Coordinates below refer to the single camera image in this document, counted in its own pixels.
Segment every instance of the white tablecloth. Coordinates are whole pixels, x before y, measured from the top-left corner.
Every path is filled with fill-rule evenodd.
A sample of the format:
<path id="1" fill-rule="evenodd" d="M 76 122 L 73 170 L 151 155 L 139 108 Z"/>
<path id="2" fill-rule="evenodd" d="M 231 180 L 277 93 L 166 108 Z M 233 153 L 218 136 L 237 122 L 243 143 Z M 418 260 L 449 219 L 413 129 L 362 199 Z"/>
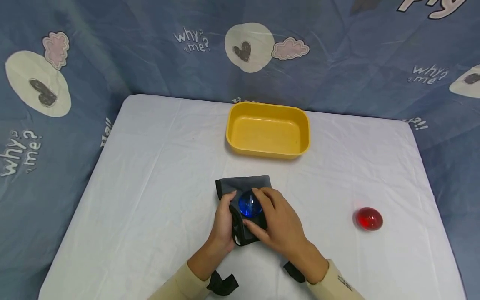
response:
<path id="1" fill-rule="evenodd" d="M 270 175 L 307 237 L 369 300 L 465 299 L 413 134 L 401 121 L 309 112 L 311 147 L 297 160 L 232 153 L 230 104 L 129 97 L 78 205 L 40 300 L 146 299 L 203 244 L 215 180 Z M 383 227 L 352 222 L 363 206 Z M 228 299 L 310 299 L 260 242 L 218 268 Z"/>

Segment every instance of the red sphere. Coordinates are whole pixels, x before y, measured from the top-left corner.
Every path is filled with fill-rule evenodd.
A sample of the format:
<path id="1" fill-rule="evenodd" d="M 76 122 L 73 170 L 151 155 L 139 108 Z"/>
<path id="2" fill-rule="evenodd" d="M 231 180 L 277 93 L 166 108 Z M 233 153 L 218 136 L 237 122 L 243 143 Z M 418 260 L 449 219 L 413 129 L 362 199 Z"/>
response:
<path id="1" fill-rule="evenodd" d="M 357 211 L 357 223 L 365 230 L 379 230 L 384 224 L 382 215 L 371 207 L 364 207 Z"/>

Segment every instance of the blue glass ball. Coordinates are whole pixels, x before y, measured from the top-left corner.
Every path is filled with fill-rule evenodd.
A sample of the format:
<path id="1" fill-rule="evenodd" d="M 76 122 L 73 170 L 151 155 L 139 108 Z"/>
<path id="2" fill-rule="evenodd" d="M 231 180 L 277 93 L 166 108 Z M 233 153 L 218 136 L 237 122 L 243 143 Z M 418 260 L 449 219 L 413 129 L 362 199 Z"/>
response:
<path id="1" fill-rule="evenodd" d="M 239 208 L 242 215 L 249 218 L 262 212 L 262 205 L 252 191 L 243 193 L 239 199 Z"/>

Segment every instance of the yellow container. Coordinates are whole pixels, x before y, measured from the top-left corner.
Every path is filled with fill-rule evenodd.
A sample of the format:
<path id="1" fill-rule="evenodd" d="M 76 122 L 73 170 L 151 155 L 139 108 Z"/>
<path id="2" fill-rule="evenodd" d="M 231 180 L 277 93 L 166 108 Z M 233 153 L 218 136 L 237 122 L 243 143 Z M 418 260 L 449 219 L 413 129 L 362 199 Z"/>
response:
<path id="1" fill-rule="evenodd" d="M 310 124 L 298 108 L 240 102 L 228 114 L 226 136 L 239 154 L 294 159 L 310 147 Z"/>

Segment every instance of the forearm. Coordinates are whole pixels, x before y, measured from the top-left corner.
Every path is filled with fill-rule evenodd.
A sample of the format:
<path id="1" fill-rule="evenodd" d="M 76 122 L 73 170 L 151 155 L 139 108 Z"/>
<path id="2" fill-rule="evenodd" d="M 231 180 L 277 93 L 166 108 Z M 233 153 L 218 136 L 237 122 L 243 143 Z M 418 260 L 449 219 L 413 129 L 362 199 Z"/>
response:
<path id="1" fill-rule="evenodd" d="M 227 251 L 218 247 L 216 242 L 208 239 L 207 242 L 188 260 L 187 264 L 192 273 L 200 280 L 206 281 L 223 261 Z"/>
<path id="2" fill-rule="evenodd" d="M 148 300 L 203 300 L 209 293 L 209 283 L 209 278 L 200 280 L 185 263 Z"/>
<path id="3" fill-rule="evenodd" d="M 203 300 L 209 293 L 210 276 L 225 258 L 214 242 L 208 240 L 174 276 L 148 300 Z"/>
<path id="4" fill-rule="evenodd" d="M 305 276 L 308 287 L 317 299 L 364 300 L 343 278 L 333 261 L 325 259 L 310 242 L 291 262 Z"/>

